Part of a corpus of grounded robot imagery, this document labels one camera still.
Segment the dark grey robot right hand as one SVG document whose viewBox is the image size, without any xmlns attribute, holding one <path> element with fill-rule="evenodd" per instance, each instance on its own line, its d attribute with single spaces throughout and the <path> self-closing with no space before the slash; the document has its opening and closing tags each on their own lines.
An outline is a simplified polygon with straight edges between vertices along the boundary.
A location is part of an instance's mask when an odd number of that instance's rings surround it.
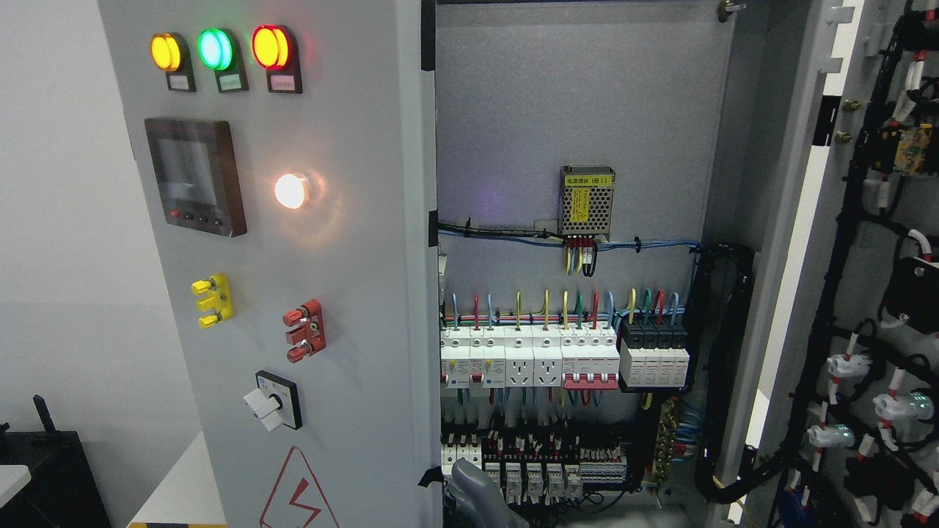
<svg viewBox="0 0 939 528">
<path fill-rule="evenodd" d="M 510 509 L 490 476 L 467 459 L 452 467 L 446 487 L 446 527 L 527 527 L 529 522 Z"/>
</svg>

